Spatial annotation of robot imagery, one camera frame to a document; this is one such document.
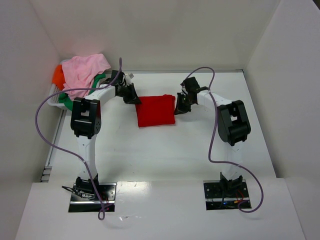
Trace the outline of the red t shirt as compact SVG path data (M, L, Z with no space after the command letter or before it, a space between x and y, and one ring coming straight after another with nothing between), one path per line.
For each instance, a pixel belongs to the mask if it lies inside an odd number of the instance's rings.
M159 96L141 96L140 104L135 105L139 128L174 125L175 100L170 94Z

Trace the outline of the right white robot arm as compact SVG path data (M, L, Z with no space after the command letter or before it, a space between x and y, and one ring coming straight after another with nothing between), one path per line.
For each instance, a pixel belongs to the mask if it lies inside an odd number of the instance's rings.
M208 89L186 91L177 94L175 115L186 114L191 111L191 106L197 104L213 110L214 127L209 143L208 160L214 164L227 165L220 173L220 190L223 197L234 194L242 185L243 177L237 170L245 169L241 166L242 148L248 135L251 133L251 125L241 100L229 100L212 93ZM225 143L227 150L226 160L214 160L212 158L213 143L216 135Z

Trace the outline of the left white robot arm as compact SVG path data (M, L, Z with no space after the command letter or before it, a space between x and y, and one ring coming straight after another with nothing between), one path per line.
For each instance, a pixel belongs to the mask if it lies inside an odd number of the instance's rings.
M83 166L72 190L83 198L97 199L99 195L95 145L102 127L101 107L115 97L123 98L125 104L141 103L133 83L123 86L104 84L102 89L84 98L77 97L73 102L70 127L76 136L79 160Z

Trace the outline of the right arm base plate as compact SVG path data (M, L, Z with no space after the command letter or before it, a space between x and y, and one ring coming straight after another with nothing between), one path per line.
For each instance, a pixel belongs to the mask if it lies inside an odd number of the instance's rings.
M228 193L223 193L219 181L204 181L205 207L207 211L233 210L240 204L242 209L251 209L250 196L245 180L240 187Z

